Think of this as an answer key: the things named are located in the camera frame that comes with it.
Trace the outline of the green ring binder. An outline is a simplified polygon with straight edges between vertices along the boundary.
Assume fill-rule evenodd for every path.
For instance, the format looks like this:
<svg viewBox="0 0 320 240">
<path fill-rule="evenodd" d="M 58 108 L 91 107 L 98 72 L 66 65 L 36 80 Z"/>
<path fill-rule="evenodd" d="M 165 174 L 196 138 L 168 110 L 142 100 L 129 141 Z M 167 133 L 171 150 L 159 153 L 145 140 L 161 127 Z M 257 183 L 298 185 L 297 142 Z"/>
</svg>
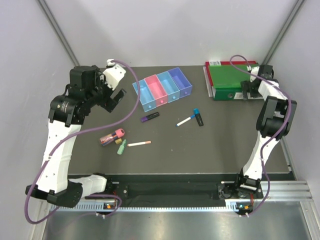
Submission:
<svg viewBox="0 0 320 240">
<path fill-rule="evenodd" d="M 207 61 L 205 63 L 209 83 L 212 89 L 212 96 L 215 101 L 231 101 L 231 100 L 242 100 L 242 88 L 214 88 L 212 78 L 209 71 L 209 66 L 221 66 L 231 65 L 228 61 Z"/>
</svg>

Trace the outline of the light blue drawer box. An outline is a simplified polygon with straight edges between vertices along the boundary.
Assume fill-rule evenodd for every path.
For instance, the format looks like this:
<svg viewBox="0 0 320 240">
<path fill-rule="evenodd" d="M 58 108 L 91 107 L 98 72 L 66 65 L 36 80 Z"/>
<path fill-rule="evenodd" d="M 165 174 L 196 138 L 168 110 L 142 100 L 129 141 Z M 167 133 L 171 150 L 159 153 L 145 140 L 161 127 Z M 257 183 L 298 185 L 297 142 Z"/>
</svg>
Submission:
<svg viewBox="0 0 320 240">
<path fill-rule="evenodd" d="M 156 100 L 153 97 L 147 85 L 147 82 L 144 79 L 139 81 L 139 87 L 140 87 L 140 103 L 142 105 L 144 112 L 148 112 L 155 109 Z"/>
</svg>

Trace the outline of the purple cap black highlighter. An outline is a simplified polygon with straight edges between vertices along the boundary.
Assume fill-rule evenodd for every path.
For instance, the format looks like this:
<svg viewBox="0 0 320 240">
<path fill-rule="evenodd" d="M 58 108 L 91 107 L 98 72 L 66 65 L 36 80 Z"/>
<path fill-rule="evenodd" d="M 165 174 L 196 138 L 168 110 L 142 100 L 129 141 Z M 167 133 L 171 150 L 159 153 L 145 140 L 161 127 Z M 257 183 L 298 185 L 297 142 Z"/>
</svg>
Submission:
<svg viewBox="0 0 320 240">
<path fill-rule="evenodd" d="M 146 115 L 146 116 L 142 117 L 140 120 L 141 120 L 142 123 L 144 123 L 144 122 L 147 122 L 147 121 L 152 120 L 154 118 L 157 118 L 159 116 L 160 116 L 159 112 L 154 112 L 154 113 L 151 113 L 149 115 Z"/>
</svg>

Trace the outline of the white orange pen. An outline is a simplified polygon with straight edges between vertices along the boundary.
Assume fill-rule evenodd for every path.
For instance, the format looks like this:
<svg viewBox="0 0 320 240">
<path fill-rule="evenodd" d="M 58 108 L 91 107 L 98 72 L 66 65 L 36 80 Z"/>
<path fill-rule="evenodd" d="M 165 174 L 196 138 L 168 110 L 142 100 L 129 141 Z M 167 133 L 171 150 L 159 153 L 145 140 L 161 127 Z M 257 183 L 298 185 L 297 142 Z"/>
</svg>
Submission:
<svg viewBox="0 0 320 240">
<path fill-rule="evenodd" d="M 141 141 L 141 142 L 134 142 L 134 143 L 128 143 L 127 146 L 128 147 L 136 147 L 136 146 L 142 146 L 142 145 L 148 145 L 151 144 L 152 141 Z"/>
</svg>

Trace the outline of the sky blue drawer box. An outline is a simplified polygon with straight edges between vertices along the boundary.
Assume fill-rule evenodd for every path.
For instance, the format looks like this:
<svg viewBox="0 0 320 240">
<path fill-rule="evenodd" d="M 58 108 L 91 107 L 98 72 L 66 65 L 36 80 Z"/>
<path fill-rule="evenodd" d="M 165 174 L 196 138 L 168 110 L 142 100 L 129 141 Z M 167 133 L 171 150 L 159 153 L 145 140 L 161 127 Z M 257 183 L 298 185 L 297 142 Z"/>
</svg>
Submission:
<svg viewBox="0 0 320 240">
<path fill-rule="evenodd" d="M 177 101 L 180 98 L 180 89 L 168 71 L 157 74 L 157 77 L 168 96 L 168 103 Z"/>
</svg>

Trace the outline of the blue cap black highlighter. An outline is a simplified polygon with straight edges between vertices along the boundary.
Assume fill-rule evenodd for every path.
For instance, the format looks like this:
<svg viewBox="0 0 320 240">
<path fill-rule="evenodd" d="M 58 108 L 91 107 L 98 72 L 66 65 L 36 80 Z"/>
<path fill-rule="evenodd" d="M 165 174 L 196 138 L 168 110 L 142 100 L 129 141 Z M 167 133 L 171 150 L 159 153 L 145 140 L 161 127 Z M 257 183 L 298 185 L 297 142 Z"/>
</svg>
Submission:
<svg viewBox="0 0 320 240">
<path fill-rule="evenodd" d="M 200 127 L 202 127 L 204 125 L 204 122 L 202 120 L 202 117 L 201 117 L 199 109 L 198 108 L 194 108 L 193 109 L 193 114 L 194 114 L 194 117 L 196 118 L 196 121 L 197 121 L 198 125 Z"/>
</svg>

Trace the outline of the pink drawer box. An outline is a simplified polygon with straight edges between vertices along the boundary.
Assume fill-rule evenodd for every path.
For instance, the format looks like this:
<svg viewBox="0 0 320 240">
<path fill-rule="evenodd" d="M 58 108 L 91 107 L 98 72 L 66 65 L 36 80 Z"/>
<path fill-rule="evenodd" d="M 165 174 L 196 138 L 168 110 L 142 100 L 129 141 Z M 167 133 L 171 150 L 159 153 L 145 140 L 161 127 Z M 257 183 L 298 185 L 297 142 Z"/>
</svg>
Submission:
<svg viewBox="0 0 320 240">
<path fill-rule="evenodd" d="M 157 75 L 151 75 L 144 79 L 148 85 L 148 88 L 155 99 L 156 107 L 160 107 L 168 103 L 168 94 L 162 86 Z"/>
</svg>

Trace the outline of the purple drawer box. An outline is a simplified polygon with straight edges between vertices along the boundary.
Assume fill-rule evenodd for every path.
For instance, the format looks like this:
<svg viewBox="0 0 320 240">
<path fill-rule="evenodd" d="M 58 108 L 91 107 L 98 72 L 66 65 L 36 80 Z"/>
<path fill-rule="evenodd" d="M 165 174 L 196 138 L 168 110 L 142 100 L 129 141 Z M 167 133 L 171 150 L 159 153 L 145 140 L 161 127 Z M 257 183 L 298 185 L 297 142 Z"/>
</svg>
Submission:
<svg viewBox="0 0 320 240">
<path fill-rule="evenodd" d="M 193 85 L 186 78 L 182 70 L 179 67 L 176 67 L 168 70 L 168 73 L 180 90 L 180 98 L 189 96 L 192 92 Z"/>
</svg>

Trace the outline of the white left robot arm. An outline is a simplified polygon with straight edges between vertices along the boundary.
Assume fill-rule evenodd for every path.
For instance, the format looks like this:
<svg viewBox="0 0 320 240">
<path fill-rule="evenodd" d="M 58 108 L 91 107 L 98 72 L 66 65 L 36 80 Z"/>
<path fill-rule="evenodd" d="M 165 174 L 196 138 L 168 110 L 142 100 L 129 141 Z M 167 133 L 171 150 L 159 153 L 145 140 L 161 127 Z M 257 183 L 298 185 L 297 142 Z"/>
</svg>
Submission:
<svg viewBox="0 0 320 240">
<path fill-rule="evenodd" d="M 105 70 L 96 65 L 76 66 L 69 72 L 69 84 L 63 94 L 50 103 L 48 138 L 43 156 L 47 165 L 36 181 L 25 192 L 31 197 L 46 200 L 58 207 L 73 208 L 81 198 L 97 193 L 109 198 L 114 191 L 111 183 L 99 174 L 79 179 L 69 179 L 68 169 L 75 144 L 75 134 L 80 132 L 94 106 L 112 112 L 126 94 L 121 89 L 111 97 L 126 70 L 111 64 Z"/>
</svg>

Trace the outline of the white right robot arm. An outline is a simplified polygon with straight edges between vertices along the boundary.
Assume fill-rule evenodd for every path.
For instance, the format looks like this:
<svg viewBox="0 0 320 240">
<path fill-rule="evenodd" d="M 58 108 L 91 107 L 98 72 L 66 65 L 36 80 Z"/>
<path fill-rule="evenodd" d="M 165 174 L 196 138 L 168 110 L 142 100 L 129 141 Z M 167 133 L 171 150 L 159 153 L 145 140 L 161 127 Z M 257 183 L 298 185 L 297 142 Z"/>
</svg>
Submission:
<svg viewBox="0 0 320 240">
<path fill-rule="evenodd" d="M 271 65 L 246 68 L 250 79 L 241 82 L 243 98 L 263 99 L 264 104 L 256 122 L 255 146 L 233 185 L 233 192 L 239 198 L 257 192 L 263 167 L 274 147 L 289 133 L 297 108 L 297 102 L 280 89 Z"/>
</svg>

